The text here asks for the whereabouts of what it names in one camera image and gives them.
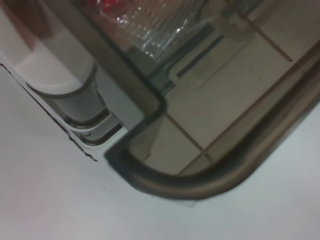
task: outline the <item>transparent plastic lid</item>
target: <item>transparent plastic lid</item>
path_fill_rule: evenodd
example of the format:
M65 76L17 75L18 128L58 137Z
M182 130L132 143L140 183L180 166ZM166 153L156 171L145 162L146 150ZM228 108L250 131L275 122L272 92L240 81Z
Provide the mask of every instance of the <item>transparent plastic lid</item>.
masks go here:
M142 113L106 158L143 192L235 187L319 93L316 0L44 2Z

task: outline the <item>white surface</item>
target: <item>white surface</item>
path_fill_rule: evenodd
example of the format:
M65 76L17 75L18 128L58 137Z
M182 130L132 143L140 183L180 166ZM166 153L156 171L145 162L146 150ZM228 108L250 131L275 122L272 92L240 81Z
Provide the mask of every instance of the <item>white surface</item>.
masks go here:
M245 183L189 208L85 157L9 78L0 68L1 239L320 239L320 105Z

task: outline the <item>white plastic part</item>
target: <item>white plastic part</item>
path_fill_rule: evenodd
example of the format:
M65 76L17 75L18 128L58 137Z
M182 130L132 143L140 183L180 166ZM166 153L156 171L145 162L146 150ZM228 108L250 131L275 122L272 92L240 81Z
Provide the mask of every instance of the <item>white plastic part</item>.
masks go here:
M11 66L15 76L34 89L50 95L68 94L86 82L95 64L94 59L53 14L47 9L45 14L50 26L54 25L53 37L41 42L22 24L14 25L0 8L0 57ZM32 47L25 43L17 27L30 35Z

